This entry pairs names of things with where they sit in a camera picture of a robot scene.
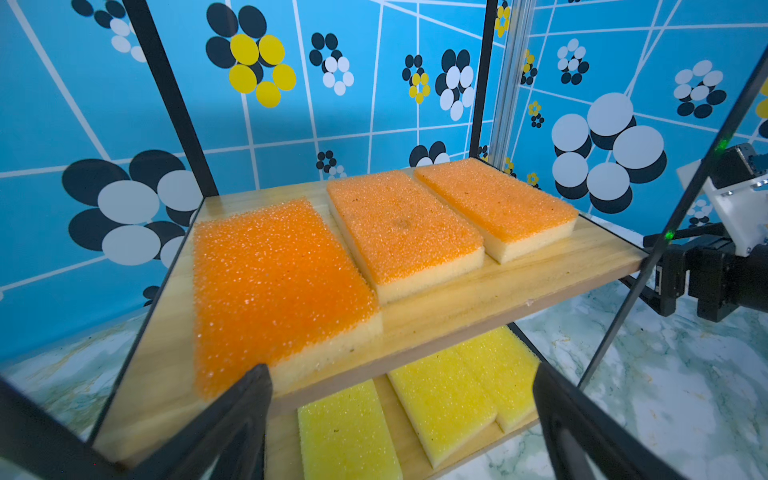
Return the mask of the orange sponge front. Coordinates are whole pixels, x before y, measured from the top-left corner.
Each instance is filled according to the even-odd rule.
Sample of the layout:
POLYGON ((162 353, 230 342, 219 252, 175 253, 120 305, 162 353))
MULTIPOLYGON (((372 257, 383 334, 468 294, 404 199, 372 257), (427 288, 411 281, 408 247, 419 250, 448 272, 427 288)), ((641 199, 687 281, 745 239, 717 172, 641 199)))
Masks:
POLYGON ((480 160, 417 167, 413 176, 479 230, 500 264, 570 236, 578 218, 569 203, 480 160))

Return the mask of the orange sponge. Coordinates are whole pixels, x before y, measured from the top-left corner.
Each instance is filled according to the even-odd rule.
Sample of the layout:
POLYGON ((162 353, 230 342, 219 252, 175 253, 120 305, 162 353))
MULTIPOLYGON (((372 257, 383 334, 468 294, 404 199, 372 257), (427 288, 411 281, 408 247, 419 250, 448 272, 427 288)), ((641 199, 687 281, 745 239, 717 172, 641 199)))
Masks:
POLYGON ((417 167, 413 176, 479 230, 500 264, 570 236, 578 218, 569 203, 480 160, 417 167))
POLYGON ((402 171, 333 180, 329 209, 380 304, 480 268, 482 235, 402 171))
POLYGON ((206 399, 259 364, 281 391, 383 332, 375 294, 305 198, 198 224, 193 270, 206 399))

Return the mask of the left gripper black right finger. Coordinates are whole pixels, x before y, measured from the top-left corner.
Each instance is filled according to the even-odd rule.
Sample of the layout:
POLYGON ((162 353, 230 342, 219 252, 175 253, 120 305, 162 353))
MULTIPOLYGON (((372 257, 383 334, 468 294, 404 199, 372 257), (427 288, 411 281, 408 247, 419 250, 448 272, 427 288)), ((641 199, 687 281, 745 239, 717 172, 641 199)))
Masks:
POLYGON ((546 362, 537 369, 533 396, 558 479, 593 479, 591 464, 608 479, 682 477, 546 362))

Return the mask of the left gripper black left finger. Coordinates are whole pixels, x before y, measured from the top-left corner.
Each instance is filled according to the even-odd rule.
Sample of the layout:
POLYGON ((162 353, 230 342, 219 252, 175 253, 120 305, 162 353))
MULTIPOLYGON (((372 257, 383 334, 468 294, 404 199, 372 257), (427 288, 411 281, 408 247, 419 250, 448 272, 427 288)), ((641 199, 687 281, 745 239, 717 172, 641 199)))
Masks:
POLYGON ((125 479, 262 479, 267 414, 273 385, 265 364, 240 380, 125 479))

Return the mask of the yellow sponge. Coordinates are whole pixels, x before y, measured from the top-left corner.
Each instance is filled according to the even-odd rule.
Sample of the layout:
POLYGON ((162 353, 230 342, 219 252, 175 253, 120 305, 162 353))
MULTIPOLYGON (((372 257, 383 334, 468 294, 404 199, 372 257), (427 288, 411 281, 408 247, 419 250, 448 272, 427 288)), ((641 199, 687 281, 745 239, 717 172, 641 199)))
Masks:
POLYGON ((449 348, 387 373, 432 467, 492 424, 498 409, 449 348))
POLYGON ((508 434, 535 411, 533 383, 538 357, 507 326, 454 347, 497 407, 496 423, 508 434))
POLYGON ((401 479, 403 473, 373 381, 298 409, 306 479, 401 479))

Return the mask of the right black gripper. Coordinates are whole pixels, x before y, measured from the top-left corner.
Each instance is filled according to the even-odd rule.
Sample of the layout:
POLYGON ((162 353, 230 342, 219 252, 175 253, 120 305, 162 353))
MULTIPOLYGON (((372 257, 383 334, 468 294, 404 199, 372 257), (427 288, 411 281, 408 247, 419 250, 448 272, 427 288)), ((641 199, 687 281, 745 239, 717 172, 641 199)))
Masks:
POLYGON ((739 256, 721 224, 682 229, 673 239, 655 266, 655 285, 641 292, 641 300, 657 314, 675 313, 677 299, 685 294, 697 300, 697 316, 712 322, 739 307, 767 310, 766 245, 739 256))

